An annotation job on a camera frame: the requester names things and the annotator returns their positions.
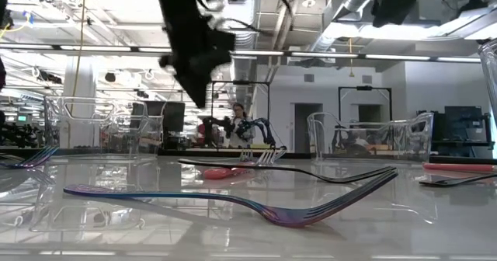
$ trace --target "reflective surface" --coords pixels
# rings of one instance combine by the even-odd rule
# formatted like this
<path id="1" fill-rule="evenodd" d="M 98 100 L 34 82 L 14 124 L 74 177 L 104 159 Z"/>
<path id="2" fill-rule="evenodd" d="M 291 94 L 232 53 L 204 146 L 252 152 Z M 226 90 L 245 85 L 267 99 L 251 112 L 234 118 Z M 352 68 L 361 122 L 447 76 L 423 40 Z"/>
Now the reflective surface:
<path id="1" fill-rule="evenodd" d="M 282 161 L 324 176 L 351 176 L 379 166 L 326 167 Z M 202 180 L 174 158 L 142 163 L 52 162 L 54 186 L 29 173 L 0 176 L 0 259 L 59 260 L 496 260 L 495 182 L 453 189 L 419 180 L 470 176 L 428 174 L 399 166 L 399 177 L 344 211 L 306 228 L 283 228 L 237 204 L 199 199 L 105 200 L 62 193 L 72 183 L 112 188 L 231 194 L 275 207 L 313 207 L 358 184 L 332 185 L 295 172 L 258 171 Z"/>

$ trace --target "person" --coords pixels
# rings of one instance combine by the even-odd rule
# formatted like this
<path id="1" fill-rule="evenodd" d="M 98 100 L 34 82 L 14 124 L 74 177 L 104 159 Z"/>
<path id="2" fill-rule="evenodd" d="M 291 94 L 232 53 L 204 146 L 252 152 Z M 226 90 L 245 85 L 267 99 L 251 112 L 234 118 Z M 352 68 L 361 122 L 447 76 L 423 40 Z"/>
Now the person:
<path id="1" fill-rule="evenodd" d="M 231 119 L 231 124 L 235 126 L 233 132 L 230 136 L 230 147 L 231 148 L 247 148 L 252 143 L 255 137 L 255 127 L 251 127 L 243 134 L 243 138 L 240 138 L 235 132 L 238 129 L 238 125 L 242 120 L 252 121 L 250 117 L 247 117 L 245 113 L 245 108 L 241 103 L 235 103 L 232 107 L 235 116 Z"/>

